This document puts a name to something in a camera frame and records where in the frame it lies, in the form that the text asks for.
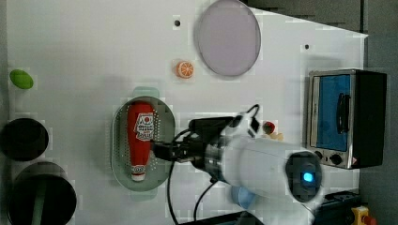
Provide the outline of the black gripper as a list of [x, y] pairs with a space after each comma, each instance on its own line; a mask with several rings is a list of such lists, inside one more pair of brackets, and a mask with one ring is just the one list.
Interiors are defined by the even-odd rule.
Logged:
[[196, 169], [205, 169], [207, 147], [215, 143], [233, 116], [192, 119], [189, 127], [178, 133], [171, 142], [151, 140], [154, 146], [171, 146], [169, 150], [154, 150], [154, 156], [166, 161], [190, 162]]

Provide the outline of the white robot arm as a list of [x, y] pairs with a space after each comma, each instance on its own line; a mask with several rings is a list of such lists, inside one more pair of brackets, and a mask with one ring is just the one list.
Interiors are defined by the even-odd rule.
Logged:
[[214, 180], [254, 194], [249, 212], [264, 225], [312, 225], [323, 202], [318, 156], [300, 146], [263, 138], [247, 112], [193, 119], [166, 141], [153, 141], [156, 158], [190, 162]]

